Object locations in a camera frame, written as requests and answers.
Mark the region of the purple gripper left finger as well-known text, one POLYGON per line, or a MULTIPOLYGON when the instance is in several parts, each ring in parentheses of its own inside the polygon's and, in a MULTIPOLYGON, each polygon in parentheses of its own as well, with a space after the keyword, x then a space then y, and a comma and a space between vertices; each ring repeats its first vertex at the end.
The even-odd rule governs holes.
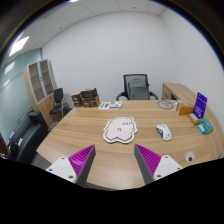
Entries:
POLYGON ((95 155, 95 146, 91 145, 70 157, 60 157, 47 171, 72 183, 85 184, 95 155))

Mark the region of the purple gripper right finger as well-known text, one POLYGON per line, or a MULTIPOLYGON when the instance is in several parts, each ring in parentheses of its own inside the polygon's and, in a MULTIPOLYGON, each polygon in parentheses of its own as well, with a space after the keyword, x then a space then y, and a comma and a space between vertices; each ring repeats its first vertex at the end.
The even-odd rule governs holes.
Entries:
POLYGON ((152 183, 182 169, 169 155, 160 156, 138 144, 134 146, 134 155, 145 184, 152 183))

